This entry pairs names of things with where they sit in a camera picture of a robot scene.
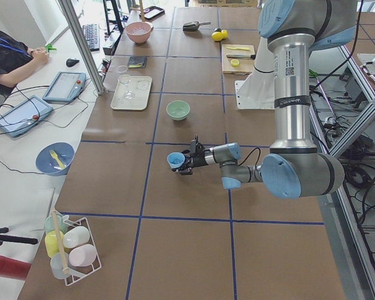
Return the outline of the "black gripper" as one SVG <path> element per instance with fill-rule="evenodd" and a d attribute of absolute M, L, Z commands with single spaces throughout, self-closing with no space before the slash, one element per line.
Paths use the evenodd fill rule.
<path fill-rule="evenodd" d="M 195 135 L 188 149 L 181 152 L 185 156 L 185 162 L 180 168 L 172 168 L 171 171 L 180 175 L 192 175 L 193 168 L 210 165 L 206 155 L 210 153 L 200 142 L 198 135 Z"/>

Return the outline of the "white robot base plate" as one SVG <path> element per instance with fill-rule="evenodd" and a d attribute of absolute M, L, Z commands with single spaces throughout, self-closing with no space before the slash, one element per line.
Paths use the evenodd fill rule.
<path fill-rule="evenodd" d="M 249 81 L 235 81 L 238 109 L 274 110 L 274 85 Z"/>

